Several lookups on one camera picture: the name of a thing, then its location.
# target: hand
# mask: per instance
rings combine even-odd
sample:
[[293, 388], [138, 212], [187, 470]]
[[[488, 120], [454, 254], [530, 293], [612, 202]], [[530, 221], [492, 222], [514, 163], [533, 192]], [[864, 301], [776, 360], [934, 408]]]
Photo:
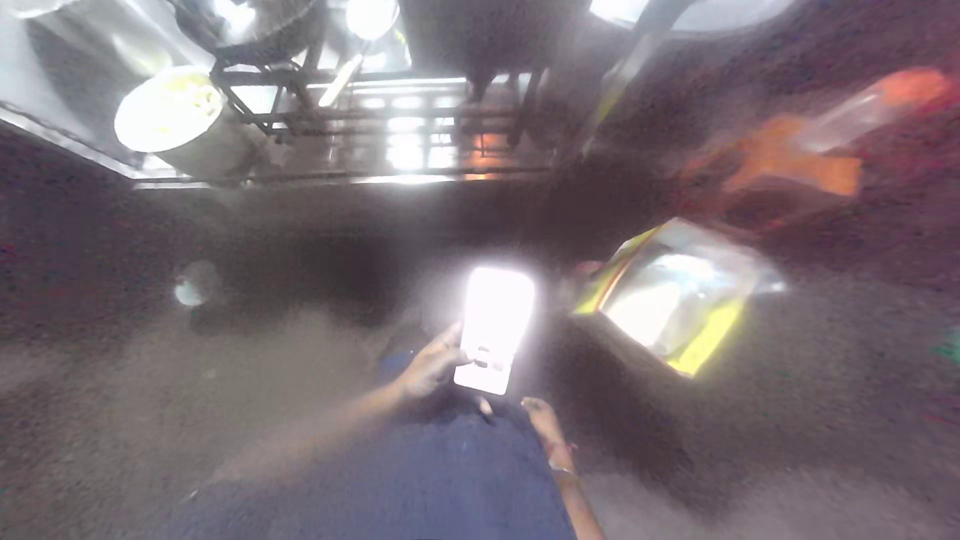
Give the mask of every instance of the hand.
[[437, 389], [451, 368], [470, 363], [457, 346], [462, 326], [461, 323], [454, 324], [414, 356], [395, 381], [403, 395], [413, 398], [428, 396]]
[[549, 403], [539, 398], [523, 398], [520, 406], [530, 415], [530, 423], [540, 437], [543, 451], [546, 454], [550, 467], [566, 469], [573, 472], [573, 454], [570, 445], [566, 444], [564, 432], [560, 429], [557, 413]]

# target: floor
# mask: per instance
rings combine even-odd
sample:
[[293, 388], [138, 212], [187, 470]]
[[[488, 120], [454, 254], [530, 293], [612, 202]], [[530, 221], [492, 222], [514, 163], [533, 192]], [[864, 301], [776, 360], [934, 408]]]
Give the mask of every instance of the floor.
[[[404, 316], [455, 317], [476, 261], [524, 253], [412, 244], [388, 271], [389, 242], [252, 244], [210, 255], [237, 308], [198, 320], [170, 292], [190, 224], [50, 166], [0, 199], [4, 538], [144, 537], [232, 449], [355, 395]], [[619, 362], [542, 307], [511, 397], [558, 409], [611, 539], [956, 537], [955, 290], [833, 250], [772, 250], [789, 290], [695, 380]]]

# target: smartphone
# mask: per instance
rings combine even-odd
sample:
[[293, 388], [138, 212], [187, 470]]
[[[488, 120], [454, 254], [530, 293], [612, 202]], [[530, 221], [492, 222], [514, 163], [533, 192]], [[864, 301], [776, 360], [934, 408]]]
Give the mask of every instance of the smartphone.
[[534, 283], [500, 268], [480, 267], [470, 274], [460, 348], [472, 363], [457, 367], [453, 381], [502, 396], [520, 339], [534, 309]]

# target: wrist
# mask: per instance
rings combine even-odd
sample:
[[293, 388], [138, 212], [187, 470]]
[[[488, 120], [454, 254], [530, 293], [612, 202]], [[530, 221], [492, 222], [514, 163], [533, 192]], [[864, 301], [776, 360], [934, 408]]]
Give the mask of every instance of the wrist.
[[393, 380], [380, 388], [380, 392], [387, 400], [387, 403], [400, 406], [410, 400], [410, 393], [407, 391], [407, 385], [402, 380]]
[[567, 444], [563, 440], [548, 442], [543, 445], [543, 451], [551, 469], [576, 474], [577, 468], [573, 463], [573, 449], [573, 445]]

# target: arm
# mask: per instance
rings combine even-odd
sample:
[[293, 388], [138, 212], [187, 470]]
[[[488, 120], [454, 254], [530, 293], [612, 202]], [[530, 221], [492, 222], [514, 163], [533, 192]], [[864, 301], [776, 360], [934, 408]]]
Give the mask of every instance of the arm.
[[430, 342], [393, 382], [344, 406], [301, 419], [269, 440], [249, 446], [221, 466], [206, 484], [293, 476], [311, 461], [375, 428], [404, 404], [433, 392], [452, 366], [465, 363], [456, 347], [459, 330], [459, 325], [454, 325]]
[[603, 529], [597, 523], [587, 496], [584, 495], [570, 445], [564, 440], [564, 433], [560, 429], [560, 422], [553, 407], [537, 398], [523, 398], [520, 404], [530, 415], [530, 422], [543, 443], [543, 451], [550, 468], [553, 469], [554, 479], [564, 498], [566, 513], [570, 516], [577, 540], [603, 540]]

